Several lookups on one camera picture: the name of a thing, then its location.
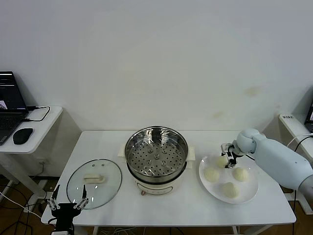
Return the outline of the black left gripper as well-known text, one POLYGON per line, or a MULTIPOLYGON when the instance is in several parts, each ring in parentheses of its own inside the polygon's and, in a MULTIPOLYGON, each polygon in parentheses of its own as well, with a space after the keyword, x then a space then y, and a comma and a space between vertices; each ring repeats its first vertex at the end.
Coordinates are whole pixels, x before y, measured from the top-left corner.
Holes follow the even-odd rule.
POLYGON ((58 185, 48 199, 48 205, 52 210, 52 216, 56 218, 56 229, 73 229, 73 219, 81 213, 88 204, 86 185, 83 186, 82 200, 79 203, 57 203, 60 185, 58 185))

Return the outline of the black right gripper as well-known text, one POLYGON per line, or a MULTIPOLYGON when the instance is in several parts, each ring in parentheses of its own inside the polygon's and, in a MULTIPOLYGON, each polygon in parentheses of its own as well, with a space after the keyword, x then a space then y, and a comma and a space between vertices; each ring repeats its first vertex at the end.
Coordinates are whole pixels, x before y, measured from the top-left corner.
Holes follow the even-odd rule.
POLYGON ((225 168, 232 168, 232 165, 237 164, 236 158, 239 156, 239 148, 237 145, 237 141, 233 141, 232 143, 229 144, 229 147, 227 148, 227 152, 231 153, 232 158, 227 158, 228 162, 225 165, 225 168))

